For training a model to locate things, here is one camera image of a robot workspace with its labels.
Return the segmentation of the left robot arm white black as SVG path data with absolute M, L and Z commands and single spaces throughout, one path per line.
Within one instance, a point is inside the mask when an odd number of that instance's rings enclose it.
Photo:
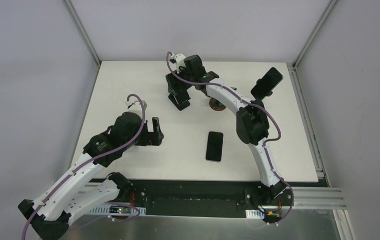
M 125 202 L 130 197 L 130 181 L 113 172 L 96 189 L 82 196 L 78 192 L 99 172 L 133 146 L 159 146 L 164 138 L 159 118 L 152 118 L 149 131 L 145 114 L 126 111 L 113 125 L 95 136 L 84 146 L 78 160 L 41 196 L 24 199 L 18 209 L 26 218 L 21 239 L 32 227 L 42 240 L 58 240 L 81 216 L 93 208 L 116 199 Z

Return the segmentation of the purple smartphone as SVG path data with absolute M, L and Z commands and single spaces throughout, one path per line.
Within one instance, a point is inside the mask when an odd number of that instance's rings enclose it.
M 208 133 L 205 155 L 207 161 L 219 163 L 222 160 L 223 138 L 222 132 L 210 131 Z

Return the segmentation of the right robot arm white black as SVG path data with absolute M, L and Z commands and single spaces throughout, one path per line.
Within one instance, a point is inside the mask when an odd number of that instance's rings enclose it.
M 271 114 L 266 111 L 262 102 L 272 89 L 262 90 L 260 82 L 252 88 L 254 100 L 250 100 L 236 92 L 235 89 L 220 80 L 218 74 L 206 71 L 198 55 L 166 54 L 166 64 L 170 69 L 166 75 L 169 100 L 182 111 L 190 106 L 188 89 L 196 90 L 211 99 L 218 101 L 236 117 L 236 133 L 240 141 L 247 144 L 257 164 L 262 190 L 262 200 L 268 205 L 274 205 L 281 199 L 282 192 L 287 188 L 285 180 L 275 169 L 275 162 L 268 143 L 278 141 L 281 130 Z

